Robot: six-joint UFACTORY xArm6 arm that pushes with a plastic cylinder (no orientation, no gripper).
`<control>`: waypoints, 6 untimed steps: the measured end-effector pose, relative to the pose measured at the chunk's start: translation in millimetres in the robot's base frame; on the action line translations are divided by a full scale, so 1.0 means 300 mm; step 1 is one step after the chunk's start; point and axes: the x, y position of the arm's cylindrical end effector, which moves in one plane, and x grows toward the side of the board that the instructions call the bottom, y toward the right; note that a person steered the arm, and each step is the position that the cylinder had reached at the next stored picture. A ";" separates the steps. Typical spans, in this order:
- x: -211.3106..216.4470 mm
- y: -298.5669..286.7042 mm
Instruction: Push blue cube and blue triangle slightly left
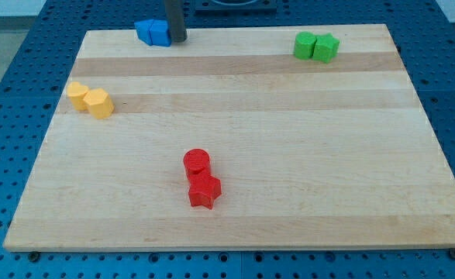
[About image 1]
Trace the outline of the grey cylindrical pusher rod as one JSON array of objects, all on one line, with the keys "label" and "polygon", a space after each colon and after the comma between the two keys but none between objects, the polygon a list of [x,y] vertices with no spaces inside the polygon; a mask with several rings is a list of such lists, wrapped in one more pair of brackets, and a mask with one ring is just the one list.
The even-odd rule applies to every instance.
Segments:
[{"label": "grey cylindrical pusher rod", "polygon": [[183,43],[188,38],[181,0],[164,0],[164,9],[170,29],[171,40]]}]

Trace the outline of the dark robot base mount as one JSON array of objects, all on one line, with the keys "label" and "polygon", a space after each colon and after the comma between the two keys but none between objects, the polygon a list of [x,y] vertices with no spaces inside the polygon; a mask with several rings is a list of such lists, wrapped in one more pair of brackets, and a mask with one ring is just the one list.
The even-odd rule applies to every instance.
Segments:
[{"label": "dark robot base mount", "polygon": [[276,0],[193,0],[196,13],[276,12]]}]

